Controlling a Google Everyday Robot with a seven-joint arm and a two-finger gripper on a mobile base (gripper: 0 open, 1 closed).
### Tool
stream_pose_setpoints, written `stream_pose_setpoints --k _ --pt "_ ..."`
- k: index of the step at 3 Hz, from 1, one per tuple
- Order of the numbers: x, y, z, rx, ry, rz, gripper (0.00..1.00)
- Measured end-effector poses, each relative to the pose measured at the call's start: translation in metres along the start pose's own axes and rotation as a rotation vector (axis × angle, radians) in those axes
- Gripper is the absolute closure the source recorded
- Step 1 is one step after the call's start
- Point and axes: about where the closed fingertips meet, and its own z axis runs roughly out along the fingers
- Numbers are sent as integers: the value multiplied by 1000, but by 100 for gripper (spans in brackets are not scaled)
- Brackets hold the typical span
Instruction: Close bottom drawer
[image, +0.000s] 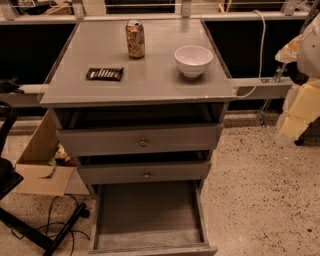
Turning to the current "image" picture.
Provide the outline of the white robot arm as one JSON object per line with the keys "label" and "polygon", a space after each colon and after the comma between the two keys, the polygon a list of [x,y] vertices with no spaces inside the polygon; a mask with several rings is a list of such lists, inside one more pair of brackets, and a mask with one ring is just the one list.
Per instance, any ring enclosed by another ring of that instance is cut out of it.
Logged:
{"label": "white robot arm", "polygon": [[320,14],[275,55],[281,63],[297,63],[308,77],[302,86],[293,85],[277,122],[276,140],[281,144],[296,141],[320,117]]}

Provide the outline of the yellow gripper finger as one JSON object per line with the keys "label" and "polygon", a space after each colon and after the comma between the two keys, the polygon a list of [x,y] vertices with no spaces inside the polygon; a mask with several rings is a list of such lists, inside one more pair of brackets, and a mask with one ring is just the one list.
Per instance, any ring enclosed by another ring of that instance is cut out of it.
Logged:
{"label": "yellow gripper finger", "polygon": [[309,79],[288,91],[283,112],[277,121],[275,140],[282,145],[291,144],[320,117],[320,79]]}

